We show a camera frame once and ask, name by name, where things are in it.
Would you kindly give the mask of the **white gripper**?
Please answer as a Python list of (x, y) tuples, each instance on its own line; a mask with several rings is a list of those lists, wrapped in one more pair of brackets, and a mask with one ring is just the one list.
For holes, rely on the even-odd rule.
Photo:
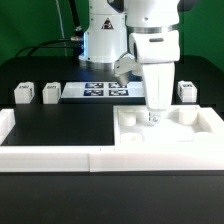
[(140, 66), (149, 122), (161, 122), (161, 112), (172, 101), (175, 62), (180, 59), (179, 32), (132, 33), (129, 36), (130, 53)]

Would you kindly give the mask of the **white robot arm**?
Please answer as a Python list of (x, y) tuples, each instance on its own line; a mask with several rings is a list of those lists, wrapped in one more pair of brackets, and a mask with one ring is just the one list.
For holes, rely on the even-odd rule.
[(156, 124), (172, 102), (175, 62), (180, 58), (179, 14), (200, 0), (88, 0), (82, 66), (112, 69), (124, 86), (140, 76)]

